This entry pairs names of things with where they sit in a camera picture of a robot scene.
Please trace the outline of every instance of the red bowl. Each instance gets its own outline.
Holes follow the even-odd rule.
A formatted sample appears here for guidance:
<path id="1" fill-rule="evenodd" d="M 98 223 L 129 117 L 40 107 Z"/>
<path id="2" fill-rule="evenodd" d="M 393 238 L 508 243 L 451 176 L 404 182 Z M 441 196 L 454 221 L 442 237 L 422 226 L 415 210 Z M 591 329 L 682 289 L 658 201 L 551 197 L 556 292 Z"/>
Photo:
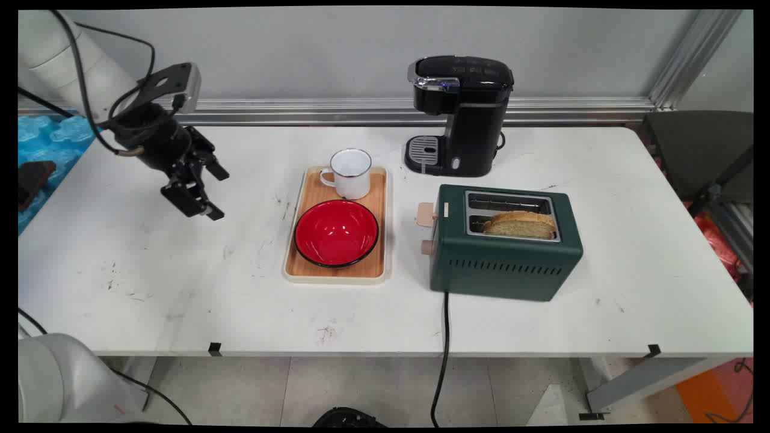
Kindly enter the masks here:
<path id="1" fill-rule="evenodd" d="M 380 236 L 377 218 L 349 200 L 329 200 L 308 209 L 294 228 L 294 245 L 311 263 L 345 267 L 372 252 Z"/>

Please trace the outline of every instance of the white wall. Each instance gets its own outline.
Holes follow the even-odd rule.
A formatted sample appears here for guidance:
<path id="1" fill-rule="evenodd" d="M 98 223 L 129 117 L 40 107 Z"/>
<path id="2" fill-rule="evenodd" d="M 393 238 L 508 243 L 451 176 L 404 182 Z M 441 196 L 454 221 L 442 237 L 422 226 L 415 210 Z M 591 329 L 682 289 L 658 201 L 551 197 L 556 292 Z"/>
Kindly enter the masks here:
<path id="1" fill-rule="evenodd" d="M 754 112 L 754 11 L 741 12 L 677 109 Z"/>
<path id="2" fill-rule="evenodd" d="M 157 65 L 187 60 L 203 98 L 410 97 L 425 55 L 506 62 L 516 96 L 646 96 L 694 17 L 689 10 L 308 6 L 65 11 L 147 39 Z M 136 78 L 143 45 L 90 32 Z"/>

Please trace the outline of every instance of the wooden tray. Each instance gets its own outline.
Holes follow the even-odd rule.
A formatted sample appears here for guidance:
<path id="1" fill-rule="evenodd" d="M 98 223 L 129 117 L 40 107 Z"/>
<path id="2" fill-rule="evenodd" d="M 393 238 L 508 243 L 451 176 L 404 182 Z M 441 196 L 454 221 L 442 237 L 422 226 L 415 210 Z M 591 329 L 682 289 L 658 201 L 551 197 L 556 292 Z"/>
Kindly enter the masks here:
<path id="1" fill-rule="evenodd" d="M 387 207 L 390 201 L 388 198 L 390 179 L 388 179 L 387 171 L 382 167 L 370 169 L 372 177 L 369 193 L 362 199 L 354 200 L 366 206 L 377 218 L 377 224 L 380 226 L 380 237 L 377 239 L 374 250 L 360 262 L 340 269 L 320 267 L 305 260 L 297 252 L 294 246 L 294 227 L 297 220 L 306 210 L 318 203 L 342 198 L 336 194 L 334 188 L 321 183 L 319 173 L 322 168 L 322 166 L 313 166 L 305 173 L 300 198 L 297 200 L 299 205 L 296 207 L 290 231 L 289 246 L 286 250 L 283 266 L 284 277 L 299 283 L 375 284 L 381 282 L 386 278 L 386 267 L 389 264 L 389 260 L 386 260 L 386 239 L 389 228 Z"/>

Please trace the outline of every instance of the coffee maker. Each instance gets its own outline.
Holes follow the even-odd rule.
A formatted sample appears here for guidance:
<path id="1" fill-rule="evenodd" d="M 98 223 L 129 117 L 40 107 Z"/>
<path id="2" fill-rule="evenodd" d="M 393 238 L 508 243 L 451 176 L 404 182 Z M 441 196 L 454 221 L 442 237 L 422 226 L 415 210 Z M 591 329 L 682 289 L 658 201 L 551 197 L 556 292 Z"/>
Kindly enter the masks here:
<path id="1" fill-rule="evenodd" d="M 414 86 L 414 108 L 449 116 L 442 136 L 407 142 L 406 166 L 436 176 L 489 173 L 502 148 L 497 143 L 514 85 L 511 70 L 497 60 L 439 55 L 409 65 L 407 79 Z"/>

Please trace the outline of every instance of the blue mat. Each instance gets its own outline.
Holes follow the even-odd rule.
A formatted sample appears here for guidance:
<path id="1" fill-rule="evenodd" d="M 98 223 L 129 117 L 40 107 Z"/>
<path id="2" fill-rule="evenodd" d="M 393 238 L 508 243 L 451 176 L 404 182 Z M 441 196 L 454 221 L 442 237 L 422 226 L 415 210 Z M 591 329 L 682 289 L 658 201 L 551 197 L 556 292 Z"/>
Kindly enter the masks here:
<path id="1" fill-rule="evenodd" d="M 88 120 L 81 116 L 61 122 L 48 116 L 18 118 L 18 165 L 33 161 L 53 161 L 56 164 L 56 171 L 49 176 L 32 204 L 18 213 L 19 235 L 67 177 L 94 138 Z"/>

